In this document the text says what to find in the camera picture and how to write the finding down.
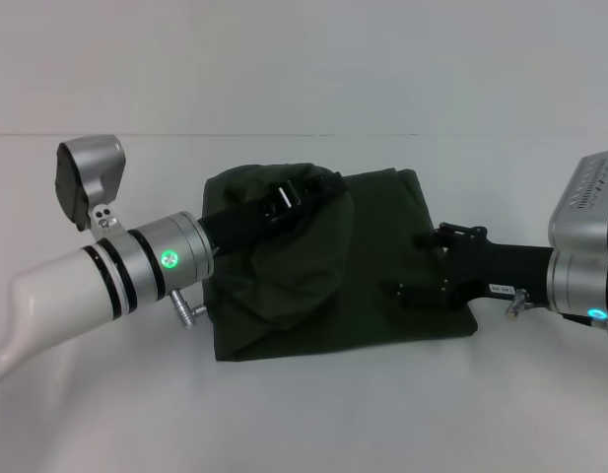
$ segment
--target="white backdrop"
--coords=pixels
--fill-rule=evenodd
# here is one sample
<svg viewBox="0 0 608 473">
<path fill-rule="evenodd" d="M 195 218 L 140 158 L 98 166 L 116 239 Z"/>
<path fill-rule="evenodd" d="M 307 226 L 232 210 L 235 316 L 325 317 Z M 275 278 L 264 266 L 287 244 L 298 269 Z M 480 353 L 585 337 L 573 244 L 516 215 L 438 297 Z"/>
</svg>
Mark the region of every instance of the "white backdrop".
<svg viewBox="0 0 608 473">
<path fill-rule="evenodd" d="M 608 150 L 608 1 L 0 0 L 0 340 L 7 280 L 91 241 L 54 160 L 100 132 L 127 226 L 198 214 L 221 170 L 315 162 L 415 169 L 436 223 L 547 244 Z M 160 302 L 0 385 L 0 473 L 608 471 L 606 335 L 473 307 L 467 339 L 217 364 Z"/>
</svg>

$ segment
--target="blue led light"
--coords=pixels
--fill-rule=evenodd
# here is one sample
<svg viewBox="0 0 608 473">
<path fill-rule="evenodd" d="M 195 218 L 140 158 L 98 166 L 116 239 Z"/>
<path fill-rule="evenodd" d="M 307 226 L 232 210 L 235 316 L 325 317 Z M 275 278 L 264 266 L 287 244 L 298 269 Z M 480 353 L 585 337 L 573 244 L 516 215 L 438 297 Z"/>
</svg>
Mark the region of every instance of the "blue led light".
<svg viewBox="0 0 608 473">
<path fill-rule="evenodd" d="M 588 315 L 592 318 L 608 318 L 608 314 L 603 310 L 599 310 L 598 308 L 592 308 L 588 311 Z"/>
</svg>

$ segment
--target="vent grille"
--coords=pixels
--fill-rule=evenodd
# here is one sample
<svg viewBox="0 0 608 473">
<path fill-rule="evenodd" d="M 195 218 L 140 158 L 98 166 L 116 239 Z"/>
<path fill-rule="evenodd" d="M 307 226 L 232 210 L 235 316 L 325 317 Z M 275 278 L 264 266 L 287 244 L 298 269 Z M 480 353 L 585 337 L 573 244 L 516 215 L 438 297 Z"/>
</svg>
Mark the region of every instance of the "vent grille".
<svg viewBox="0 0 608 473">
<path fill-rule="evenodd" d="M 605 188 L 606 182 L 608 182 L 608 159 L 591 161 L 571 197 L 571 207 L 592 208 Z"/>
</svg>

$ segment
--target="dark green bag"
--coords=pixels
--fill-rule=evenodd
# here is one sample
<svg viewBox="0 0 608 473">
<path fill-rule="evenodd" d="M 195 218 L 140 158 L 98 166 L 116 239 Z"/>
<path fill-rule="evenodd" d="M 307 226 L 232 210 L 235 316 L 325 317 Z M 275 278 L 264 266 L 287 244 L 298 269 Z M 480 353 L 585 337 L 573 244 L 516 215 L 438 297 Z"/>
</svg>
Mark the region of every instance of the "dark green bag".
<svg viewBox="0 0 608 473">
<path fill-rule="evenodd" d="M 231 169 L 205 185 L 203 215 L 310 177 L 314 165 Z M 416 174 L 388 169 L 345 177 L 349 192 L 292 232 L 216 260 L 203 282 L 218 360 L 242 361 L 381 343 L 471 335 L 469 308 L 407 309 L 389 282 L 439 284 L 432 252 L 414 235 L 432 223 Z"/>
</svg>

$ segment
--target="white label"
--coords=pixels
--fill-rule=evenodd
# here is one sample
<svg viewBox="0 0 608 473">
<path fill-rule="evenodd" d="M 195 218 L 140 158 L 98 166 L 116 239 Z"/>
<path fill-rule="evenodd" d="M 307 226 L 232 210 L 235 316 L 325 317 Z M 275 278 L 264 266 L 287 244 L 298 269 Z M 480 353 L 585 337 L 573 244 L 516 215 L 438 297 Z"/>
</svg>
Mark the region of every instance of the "white label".
<svg viewBox="0 0 608 473">
<path fill-rule="evenodd" d="M 490 291 L 496 294 L 507 294 L 510 296 L 516 294 L 516 289 L 513 286 L 501 286 L 500 284 L 491 284 Z"/>
</svg>

